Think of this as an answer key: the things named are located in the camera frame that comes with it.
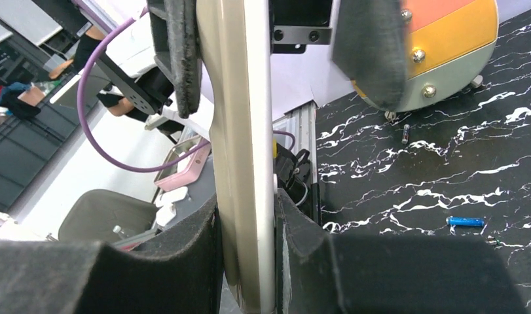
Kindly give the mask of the white remote control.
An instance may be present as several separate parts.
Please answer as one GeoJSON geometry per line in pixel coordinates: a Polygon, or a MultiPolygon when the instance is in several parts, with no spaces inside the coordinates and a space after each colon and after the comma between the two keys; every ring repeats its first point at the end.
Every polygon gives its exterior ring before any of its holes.
{"type": "Polygon", "coordinates": [[[199,1],[225,275],[244,313],[276,309],[267,1],[199,1]]]}

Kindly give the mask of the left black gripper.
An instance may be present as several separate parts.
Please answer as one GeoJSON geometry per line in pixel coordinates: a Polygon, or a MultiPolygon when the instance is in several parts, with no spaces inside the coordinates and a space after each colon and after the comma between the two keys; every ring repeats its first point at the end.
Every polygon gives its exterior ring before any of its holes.
{"type": "MultiPolygon", "coordinates": [[[[273,54],[328,45],[332,0],[271,0],[273,54]]],[[[199,108],[202,60],[196,1],[148,1],[158,68],[174,86],[180,118],[199,108]]],[[[407,89],[407,28],[396,0],[341,1],[332,61],[380,110],[398,111],[407,89]]]]}

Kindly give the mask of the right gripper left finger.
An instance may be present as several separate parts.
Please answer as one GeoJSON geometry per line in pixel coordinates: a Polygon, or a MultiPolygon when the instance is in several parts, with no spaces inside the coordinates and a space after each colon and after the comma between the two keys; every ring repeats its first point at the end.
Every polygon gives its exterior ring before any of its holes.
{"type": "Polygon", "coordinates": [[[217,200],[129,252],[104,242],[0,241],[0,313],[217,313],[217,200]]]}

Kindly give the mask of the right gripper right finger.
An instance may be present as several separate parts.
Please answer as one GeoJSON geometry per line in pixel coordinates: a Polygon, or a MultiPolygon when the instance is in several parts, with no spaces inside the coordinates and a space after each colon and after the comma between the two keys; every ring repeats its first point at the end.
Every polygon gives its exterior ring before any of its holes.
{"type": "Polygon", "coordinates": [[[278,313],[525,313],[484,241],[330,234],[277,192],[278,313]]]}

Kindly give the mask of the green battery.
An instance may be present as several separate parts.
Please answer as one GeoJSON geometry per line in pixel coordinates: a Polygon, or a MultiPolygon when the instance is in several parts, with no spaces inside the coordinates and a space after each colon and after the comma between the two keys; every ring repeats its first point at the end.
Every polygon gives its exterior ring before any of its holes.
{"type": "Polygon", "coordinates": [[[495,237],[491,235],[487,237],[486,243],[492,247],[499,247],[502,245],[499,239],[496,239],[495,237]]]}

